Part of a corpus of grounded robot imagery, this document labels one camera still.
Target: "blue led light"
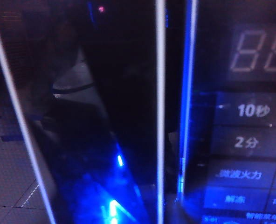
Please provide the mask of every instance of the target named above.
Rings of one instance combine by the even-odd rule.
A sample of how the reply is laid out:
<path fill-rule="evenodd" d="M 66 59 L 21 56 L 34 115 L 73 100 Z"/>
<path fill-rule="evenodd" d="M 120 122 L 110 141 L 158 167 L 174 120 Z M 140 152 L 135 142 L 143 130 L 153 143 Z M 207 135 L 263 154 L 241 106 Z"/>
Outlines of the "blue led light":
<path fill-rule="evenodd" d="M 94 19 L 94 16 L 93 16 L 93 11 L 92 11 L 92 3 L 90 1 L 87 2 L 87 6 L 88 6 L 88 11 L 90 13 L 90 20 L 91 20 L 94 28 L 96 28 L 96 22 L 95 22 L 95 19 Z"/>
<path fill-rule="evenodd" d="M 111 217 L 110 224 L 112 223 L 113 219 L 116 219 L 116 221 L 118 221 L 117 209 L 123 212 L 131 221 L 137 222 L 137 220 L 123 206 L 121 206 L 120 203 L 118 203 L 116 200 L 112 200 L 110 201 L 110 204 L 109 204 L 109 215 Z"/>
<path fill-rule="evenodd" d="M 117 205 L 117 201 L 115 200 L 112 200 L 109 204 L 109 214 L 111 217 L 114 217 L 117 215 L 116 205 Z"/>
<path fill-rule="evenodd" d="M 197 0 L 187 1 L 186 5 L 186 34 L 184 47 L 184 66 L 183 66 L 183 85 L 181 95 L 181 112 L 180 112 L 180 134 L 179 134 L 179 153 L 180 171 L 178 182 L 178 198 L 183 199 L 183 189 L 185 187 L 186 163 L 188 163 L 188 137 L 190 104 L 192 94 L 193 80 L 193 60 L 194 47 L 196 37 L 196 16 L 197 16 Z"/>
<path fill-rule="evenodd" d="M 123 160 L 120 155 L 117 156 L 119 166 L 122 167 L 124 165 Z"/>
<path fill-rule="evenodd" d="M 118 224 L 117 218 L 112 218 L 110 224 Z"/>

